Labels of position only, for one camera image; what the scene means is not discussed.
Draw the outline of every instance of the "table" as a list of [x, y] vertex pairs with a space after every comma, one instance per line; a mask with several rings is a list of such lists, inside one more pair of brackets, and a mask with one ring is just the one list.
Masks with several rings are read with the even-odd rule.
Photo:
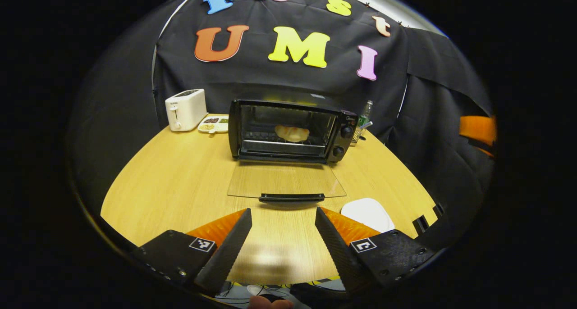
[[[350, 147], [343, 160], [331, 166], [346, 196], [326, 198], [318, 205], [340, 212], [347, 202], [373, 198], [383, 205], [396, 229], [415, 238], [412, 222], [424, 215], [429, 225], [434, 223], [435, 203], [383, 143], [367, 131], [363, 136], [366, 141]], [[118, 174], [101, 216], [140, 246], [167, 229], [187, 233], [251, 208], [253, 226], [227, 280], [280, 285], [337, 276], [315, 227], [316, 205], [288, 209], [257, 198], [229, 196], [237, 166], [228, 134], [209, 135], [196, 129], [172, 132], [166, 127]]]

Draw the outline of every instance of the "bread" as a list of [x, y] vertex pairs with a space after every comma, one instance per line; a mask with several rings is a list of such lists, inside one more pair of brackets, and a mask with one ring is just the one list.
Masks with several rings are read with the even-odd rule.
[[308, 129], [285, 126], [276, 126], [275, 132], [280, 138], [290, 142], [305, 141], [309, 138], [310, 133]]

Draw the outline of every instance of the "white toaster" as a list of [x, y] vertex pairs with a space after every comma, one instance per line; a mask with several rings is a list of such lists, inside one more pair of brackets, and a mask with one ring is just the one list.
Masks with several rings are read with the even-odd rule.
[[185, 90], [165, 100], [172, 131], [190, 131], [208, 114], [204, 89]]

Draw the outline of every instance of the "finger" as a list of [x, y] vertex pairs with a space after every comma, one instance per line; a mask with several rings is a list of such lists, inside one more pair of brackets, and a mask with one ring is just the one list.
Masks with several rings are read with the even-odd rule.
[[247, 309], [272, 309], [272, 304], [265, 297], [252, 296], [249, 299], [249, 306]]
[[272, 309], [293, 309], [294, 303], [289, 300], [276, 300], [272, 303]]

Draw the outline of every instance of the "oven knob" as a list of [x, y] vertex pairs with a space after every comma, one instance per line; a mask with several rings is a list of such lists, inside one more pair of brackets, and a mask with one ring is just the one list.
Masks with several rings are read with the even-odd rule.
[[344, 149], [342, 147], [334, 147], [332, 150], [332, 155], [339, 157], [340, 155], [344, 154]]
[[353, 130], [352, 127], [343, 127], [340, 130], [340, 136], [343, 137], [344, 139], [352, 138], [354, 132], [355, 131]]

